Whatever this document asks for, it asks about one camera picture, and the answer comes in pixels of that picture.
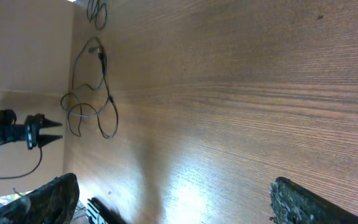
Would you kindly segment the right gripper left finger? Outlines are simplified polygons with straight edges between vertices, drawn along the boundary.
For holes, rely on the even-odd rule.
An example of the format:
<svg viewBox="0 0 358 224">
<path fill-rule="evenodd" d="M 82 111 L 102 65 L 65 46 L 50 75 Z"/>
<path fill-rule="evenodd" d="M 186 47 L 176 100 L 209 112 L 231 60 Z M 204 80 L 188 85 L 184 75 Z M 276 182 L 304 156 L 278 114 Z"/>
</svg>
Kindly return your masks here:
<svg viewBox="0 0 358 224">
<path fill-rule="evenodd" d="M 70 223 L 79 200 L 77 177 L 67 173 L 0 208 L 0 223 Z"/>
</svg>

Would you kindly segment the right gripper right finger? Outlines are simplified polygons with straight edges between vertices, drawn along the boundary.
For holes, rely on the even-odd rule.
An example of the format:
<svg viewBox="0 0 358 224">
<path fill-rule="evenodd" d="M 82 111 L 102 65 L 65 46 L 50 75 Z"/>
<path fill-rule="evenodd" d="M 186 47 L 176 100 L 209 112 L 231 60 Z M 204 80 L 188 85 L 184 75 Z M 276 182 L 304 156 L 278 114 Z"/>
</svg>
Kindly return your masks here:
<svg viewBox="0 0 358 224">
<path fill-rule="evenodd" d="M 270 206 L 276 224 L 358 224 L 358 216 L 285 177 L 270 183 Z"/>
</svg>

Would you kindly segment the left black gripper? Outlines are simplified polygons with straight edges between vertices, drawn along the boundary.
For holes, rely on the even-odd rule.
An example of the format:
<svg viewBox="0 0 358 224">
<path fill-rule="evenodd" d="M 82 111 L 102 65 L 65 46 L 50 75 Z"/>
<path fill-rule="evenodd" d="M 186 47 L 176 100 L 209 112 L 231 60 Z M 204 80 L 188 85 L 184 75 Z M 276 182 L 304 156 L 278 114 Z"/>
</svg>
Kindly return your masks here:
<svg viewBox="0 0 358 224">
<path fill-rule="evenodd" d="M 34 147 L 42 148 L 63 137 L 62 135 L 39 134 L 40 129 L 62 126 L 62 123 L 45 118 L 44 114 L 28 115 L 24 126 L 28 150 L 32 150 Z"/>
</svg>

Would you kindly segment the black USB cable long tail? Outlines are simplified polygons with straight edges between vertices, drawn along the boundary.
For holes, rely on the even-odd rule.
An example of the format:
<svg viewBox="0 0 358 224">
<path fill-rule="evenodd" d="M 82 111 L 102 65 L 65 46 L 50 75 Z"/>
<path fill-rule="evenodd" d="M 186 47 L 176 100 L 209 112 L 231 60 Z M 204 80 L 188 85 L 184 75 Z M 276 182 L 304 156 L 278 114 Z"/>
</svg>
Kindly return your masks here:
<svg viewBox="0 0 358 224">
<path fill-rule="evenodd" d="M 93 53 L 97 52 L 98 61 L 99 61 L 100 65 L 101 65 L 102 78 L 101 78 L 98 86 L 96 86 L 96 87 L 92 87 L 88 83 L 83 83 L 83 84 L 81 84 L 79 86 L 75 86 L 76 66 L 77 66 L 77 63 L 78 63 L 80 57 L 85 52 L 85 50 L 87 50 L 89 54 L 93 54 Z M 104 49 L 104 46 L 103 46 L 103 44 L 101 43 L 101 41 L 100 41 L 100 39 L 98 37 L 92 36 L 91 38 L 89 38 L 87 40 L 87 42 L 83 46 L 82 50 L 76 56 L 76 58 L 75 58 L 75 60 L 73 62 L 72 72 L 71 72 L 71 89 L 72 90 L 77 90 L 77 89 L 82 88 L 82 87 L 87 87 L 92 91 L 100 90 L 102 84 L 106 81 L 107 67 L 108 67 L 108 65 L 107 65 L 107 56 L 106 56 L 106 51 Z"/>
</svg>

